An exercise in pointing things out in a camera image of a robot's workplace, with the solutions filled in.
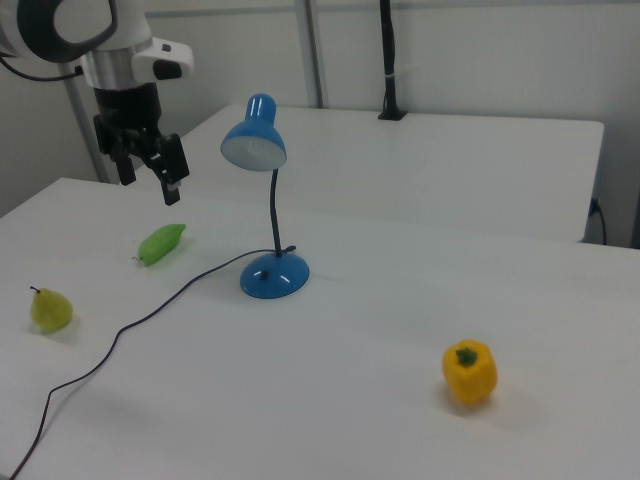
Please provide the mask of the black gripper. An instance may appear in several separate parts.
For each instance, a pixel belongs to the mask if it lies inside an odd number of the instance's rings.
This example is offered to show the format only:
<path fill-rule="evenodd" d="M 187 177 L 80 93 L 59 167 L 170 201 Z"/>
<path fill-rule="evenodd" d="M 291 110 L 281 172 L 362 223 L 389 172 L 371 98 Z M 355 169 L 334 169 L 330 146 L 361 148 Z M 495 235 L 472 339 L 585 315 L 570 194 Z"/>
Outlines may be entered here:
<path fill-rule="evenodd" d="M 141 153 L 144 164 L 160 183 L 164 203 L 177 203 L 181 181 L 190 171 L 181 138 L 177 134 L 162 137 L 160 133 L 162 110 L 156 84 L 145 83 L 126 90 L 95 88 L 94 96 L 99 149 L 112 157 L 120 183 L 128 186 L 136 181 L 130 152 L 138 157 Z"/>

